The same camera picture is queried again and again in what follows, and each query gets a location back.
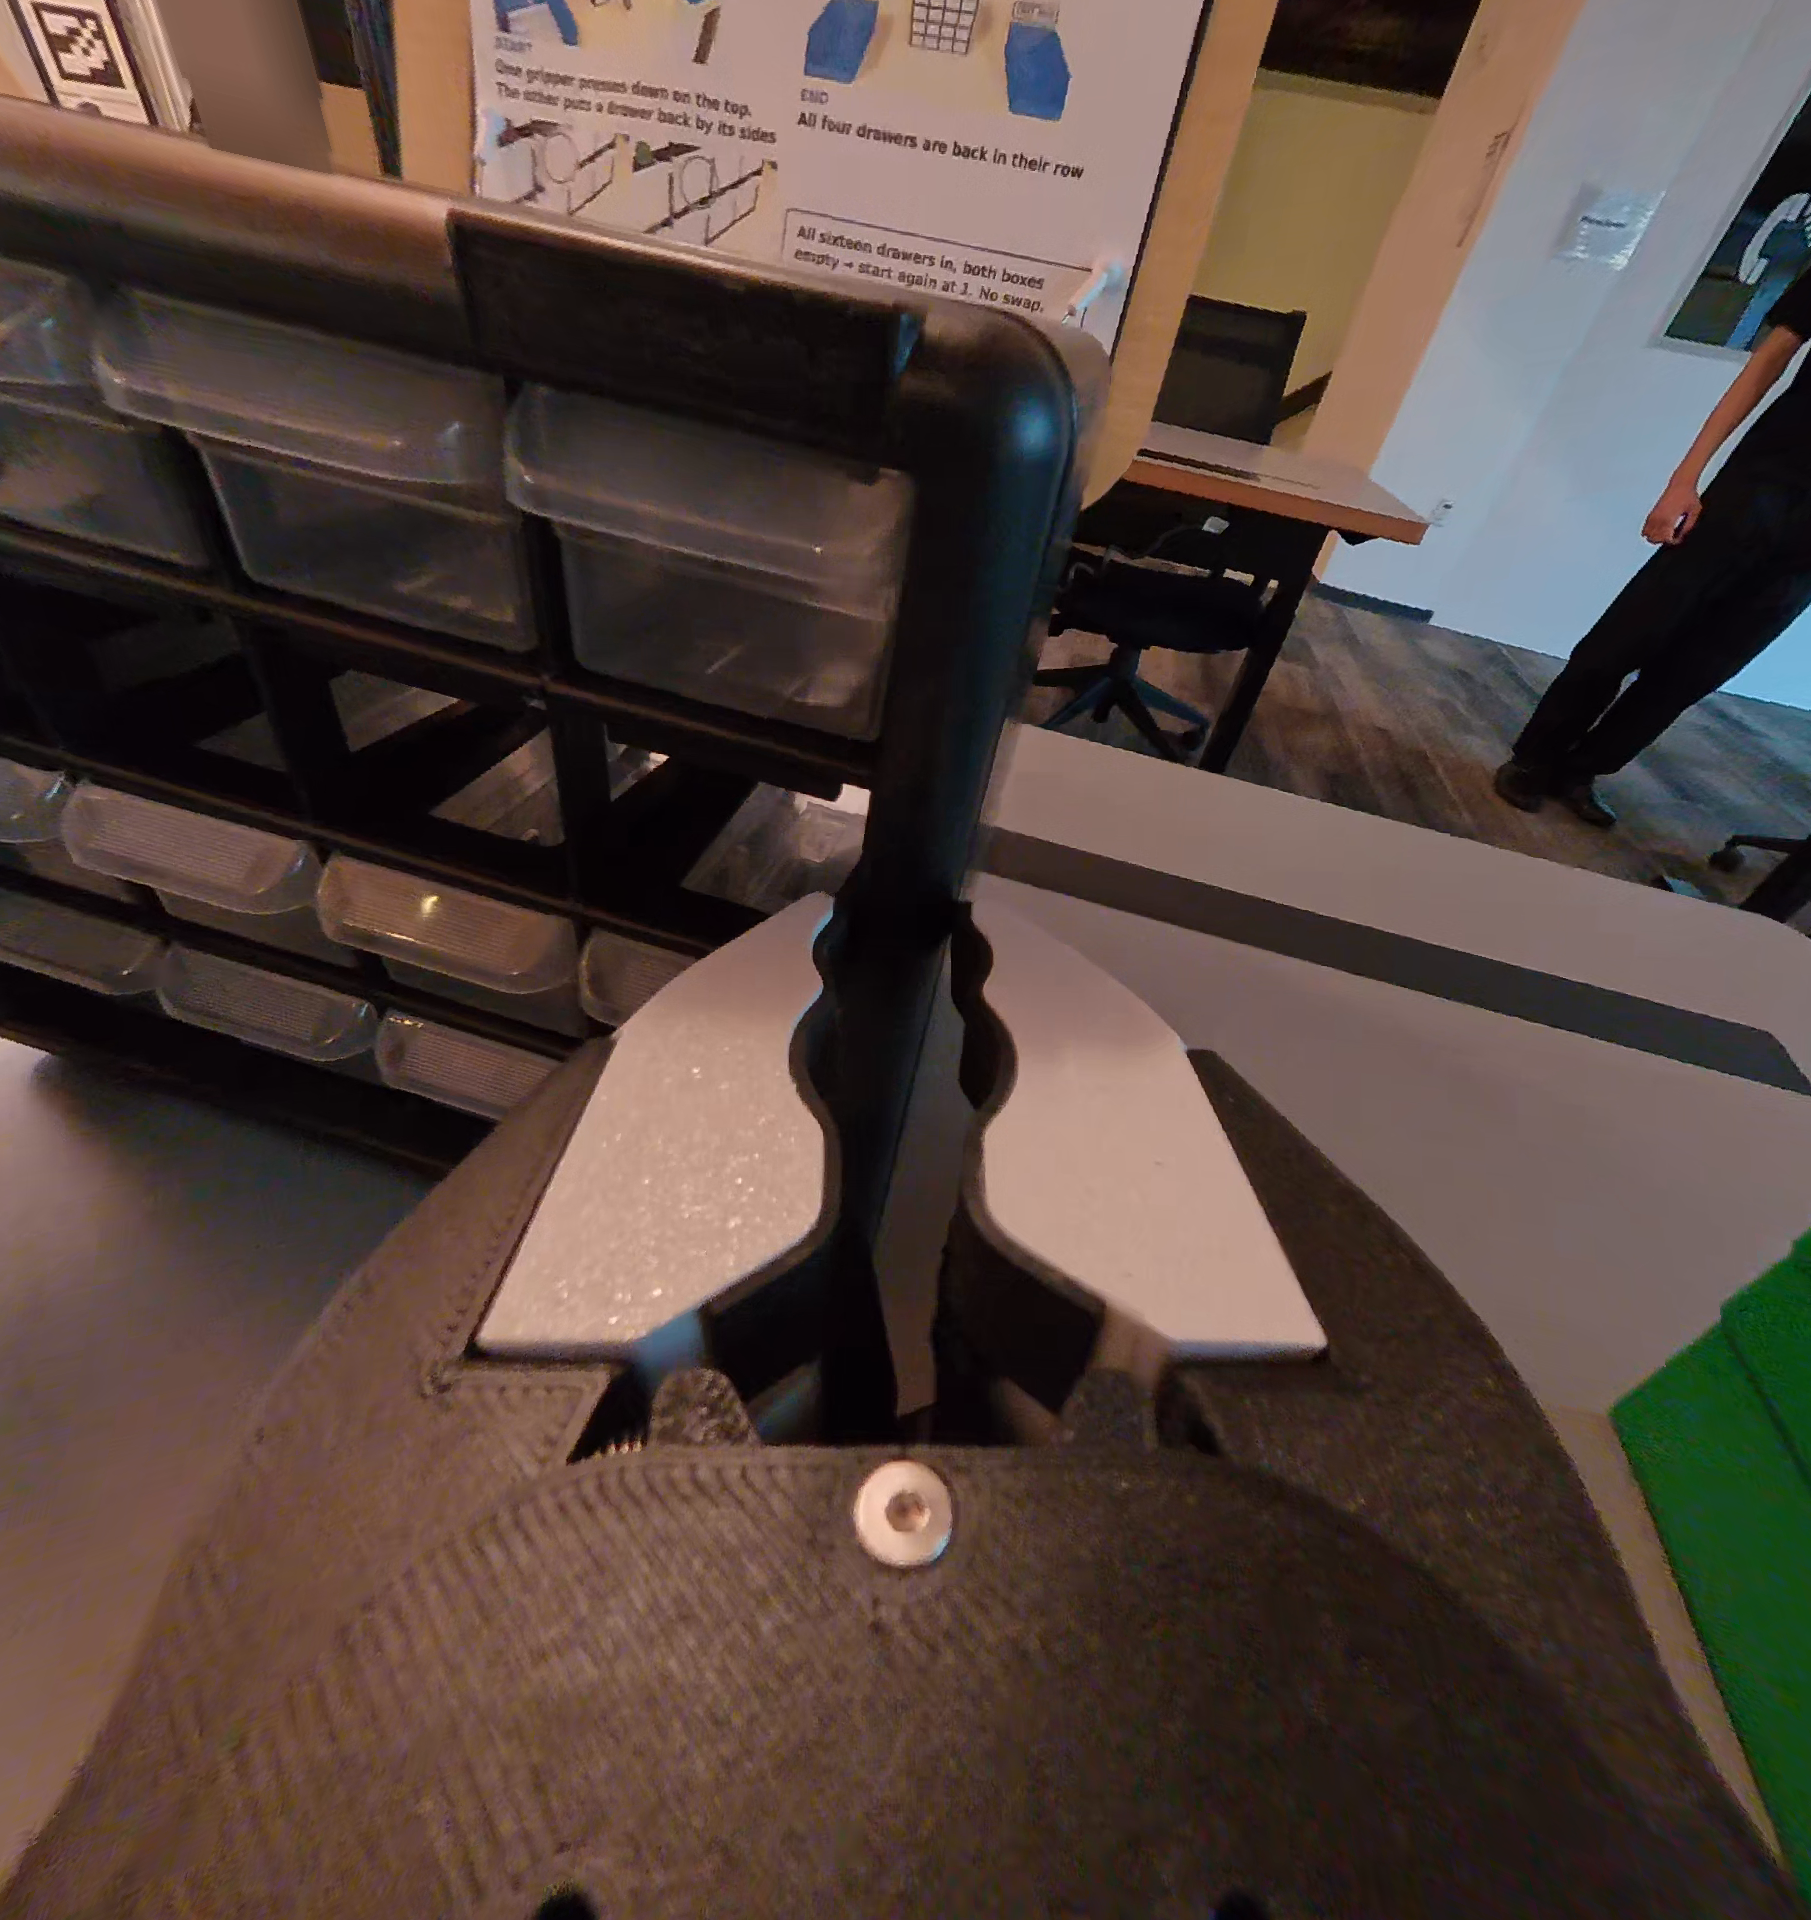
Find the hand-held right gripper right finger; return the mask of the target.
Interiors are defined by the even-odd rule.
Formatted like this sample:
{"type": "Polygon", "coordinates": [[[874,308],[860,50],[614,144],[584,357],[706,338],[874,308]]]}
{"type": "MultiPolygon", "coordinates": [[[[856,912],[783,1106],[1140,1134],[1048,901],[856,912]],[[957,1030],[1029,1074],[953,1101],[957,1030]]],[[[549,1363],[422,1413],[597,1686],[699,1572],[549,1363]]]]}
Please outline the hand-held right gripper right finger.
{"type": "Polygon", "coordinates": [[[1306,1298],[1178,1032],[999,901],[955,956],[965,1018],[953,1314],[986,1365],[1301,1363],[1306,1298]]]}

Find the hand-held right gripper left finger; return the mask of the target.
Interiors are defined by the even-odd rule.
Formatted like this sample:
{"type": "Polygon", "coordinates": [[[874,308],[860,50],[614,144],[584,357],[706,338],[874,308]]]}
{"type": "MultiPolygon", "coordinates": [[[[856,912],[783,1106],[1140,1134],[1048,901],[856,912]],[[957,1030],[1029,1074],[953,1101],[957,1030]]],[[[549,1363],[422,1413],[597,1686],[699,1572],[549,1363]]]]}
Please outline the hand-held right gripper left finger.
{"type": "Polygon", "coordinates": [[[695,1363],[701,1311],[819,1226],[825,1134],[793,1043],[833,912],[796,899],[623,1022],[477,1327],[482,1356],[695,1363]]]}

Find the black drawer cabinet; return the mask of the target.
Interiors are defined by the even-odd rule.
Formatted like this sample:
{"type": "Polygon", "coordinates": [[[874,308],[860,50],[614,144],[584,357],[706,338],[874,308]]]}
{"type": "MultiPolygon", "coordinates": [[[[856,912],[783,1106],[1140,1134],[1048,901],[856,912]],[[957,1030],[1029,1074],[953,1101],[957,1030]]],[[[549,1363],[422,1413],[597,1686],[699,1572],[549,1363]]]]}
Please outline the black drawer cabinet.
{"type": "Polygon", "coordinates": [[[0,755],[152,804],[447,880],[680,951],[750,912],[682,877],[767,783],[874,807],[825,956],[825,1113],[849,1151],[819,1281],[825,1432],[892,1427],[871,1270],[921,1041],[1003,729],[1032,672],[1078,513],[1081,426],[1106,354],[975,302],[756,266],[394,179],[223,154],[0,96],[0,258],[214,320],[295,351],[388,349],[428,373],[621,404],[695,428],[723,501],[752,469],[713,443],[901,475],[896,600],[876,718],[796,719],[677,692],[573,647],[584,600],[554,524],[507,509],[530,647],[447,611],[385,616],[268,586],[240,559],[211,469],[162,423],[207,551],[173,564],[0,513],[0,755]]]}

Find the green plastic bin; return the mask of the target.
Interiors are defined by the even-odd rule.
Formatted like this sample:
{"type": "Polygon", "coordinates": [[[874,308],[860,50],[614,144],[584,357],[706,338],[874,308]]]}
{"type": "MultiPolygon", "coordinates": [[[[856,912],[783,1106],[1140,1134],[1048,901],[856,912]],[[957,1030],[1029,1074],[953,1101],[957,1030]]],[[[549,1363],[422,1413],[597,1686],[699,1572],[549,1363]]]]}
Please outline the green plastic bin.
{"type": "Polygon", "coordinates": [[[1610,1419],[1811,1908],[1811,1226],[1610,1419]]]}

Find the rows of clear drawers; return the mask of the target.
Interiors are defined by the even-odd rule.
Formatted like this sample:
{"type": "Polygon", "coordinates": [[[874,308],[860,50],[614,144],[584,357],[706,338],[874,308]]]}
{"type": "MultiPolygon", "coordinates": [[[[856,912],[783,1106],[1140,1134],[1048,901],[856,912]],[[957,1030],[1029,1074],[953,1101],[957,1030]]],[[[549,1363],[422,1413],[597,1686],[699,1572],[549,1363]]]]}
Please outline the rows of clear drawers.
{"type": "Polygon", "coordinates": [[[452,1162],[838,887],[909,513],[0,256],[0,1032],[452,1162]]]}

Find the black tape strip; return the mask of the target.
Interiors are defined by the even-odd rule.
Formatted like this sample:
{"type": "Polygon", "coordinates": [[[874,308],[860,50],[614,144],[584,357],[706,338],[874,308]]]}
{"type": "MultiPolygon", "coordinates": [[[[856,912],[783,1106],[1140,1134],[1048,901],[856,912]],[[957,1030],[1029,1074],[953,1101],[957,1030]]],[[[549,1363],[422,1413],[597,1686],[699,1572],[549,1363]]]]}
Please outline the black tape strip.
{"type": "Polygon", "coordinates": [[[1155,925],[1811,1097],[1811,1078],[1781,1040],[1751,1022],[1254,897],[1012,828],[986,830],[982,866],[991,877],[1155,925]]]}

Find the grey top desk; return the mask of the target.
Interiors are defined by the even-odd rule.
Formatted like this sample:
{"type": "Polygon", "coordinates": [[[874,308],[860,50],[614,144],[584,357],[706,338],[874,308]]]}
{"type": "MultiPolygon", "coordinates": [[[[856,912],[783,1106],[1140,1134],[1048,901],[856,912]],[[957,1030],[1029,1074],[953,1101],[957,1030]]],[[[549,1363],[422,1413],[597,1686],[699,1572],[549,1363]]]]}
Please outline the grey top desk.
{"type": "Polygon", "coordinates": [[[1254,626],[1249,651],[1212,723],[1197,764],[1225,774],[1314,583],[1324,545],[1394,541],[1419,545],[1431,529],[1420,515],[1362,467],[1299,448],[1254,444],[1153,421],[1122,485],[1206,505],[1226,521],[1241,570],[1267,565],[1273,593],[1254,626]]]}

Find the black office chair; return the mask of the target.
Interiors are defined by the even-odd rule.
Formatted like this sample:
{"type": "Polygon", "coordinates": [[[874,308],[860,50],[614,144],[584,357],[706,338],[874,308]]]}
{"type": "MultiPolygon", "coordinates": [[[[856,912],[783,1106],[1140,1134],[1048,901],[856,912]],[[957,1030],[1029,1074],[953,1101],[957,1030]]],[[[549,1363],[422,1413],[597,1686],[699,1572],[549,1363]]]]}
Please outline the black office chair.
{"type": "MultiPolygon", "coordinates": [[[[1301,311],[1186,300],[1153,421],[1270,444],[1304,322],[1301,311]]],[[[1035,674],[1035,689],[1069,695],[1045,729],[1099,727],[1118,712],[1151,754],[1222,769],[1299,611],[1308,536],[1299,520],[1113,485],[1081,511],[1050,623],[1051,637],[1104,637],[1110,655],[1035,674]],[[1150,651],[1246,661],[1229,704],[1208,716],[1142,678],[1150,651]]]]}

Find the white instruction poster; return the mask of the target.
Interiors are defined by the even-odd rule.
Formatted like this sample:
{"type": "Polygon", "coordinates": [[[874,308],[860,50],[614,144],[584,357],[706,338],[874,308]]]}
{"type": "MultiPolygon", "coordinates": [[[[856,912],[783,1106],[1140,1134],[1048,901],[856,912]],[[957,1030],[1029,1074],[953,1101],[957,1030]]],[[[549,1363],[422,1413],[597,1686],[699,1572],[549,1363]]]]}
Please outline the white instruction poster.
{"type": "Polygon", "coordinates": [[[475,1],[477,193],[1112,347],[1206,3],[475,1]]]}

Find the printed fiducial marker sign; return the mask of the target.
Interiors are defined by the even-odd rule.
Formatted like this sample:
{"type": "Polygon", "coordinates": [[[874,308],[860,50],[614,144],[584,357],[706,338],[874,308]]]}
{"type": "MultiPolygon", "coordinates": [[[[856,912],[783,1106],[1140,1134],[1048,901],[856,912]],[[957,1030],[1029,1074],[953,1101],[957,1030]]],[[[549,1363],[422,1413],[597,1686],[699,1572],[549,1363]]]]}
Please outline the printed fiducial marker sign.
{"type": "Polygon", "coordinates": [[[47,98],[65,111],[156,127],[138,60],[110,1],[7,1],[47,98]]]}

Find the small white wall sign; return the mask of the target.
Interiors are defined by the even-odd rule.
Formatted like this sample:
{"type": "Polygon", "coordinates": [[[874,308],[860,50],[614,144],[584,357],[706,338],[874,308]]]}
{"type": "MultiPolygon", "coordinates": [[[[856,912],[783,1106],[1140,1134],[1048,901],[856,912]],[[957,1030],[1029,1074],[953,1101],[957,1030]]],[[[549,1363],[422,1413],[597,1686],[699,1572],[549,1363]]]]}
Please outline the small white wall sign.
{"type": "Polygon", "coordinates": [[[1623,271],[1653,225],[1662,190],[1606,187],[1583,182],[1572,193],[1552,258],[1556,262],[1623,271]]]}

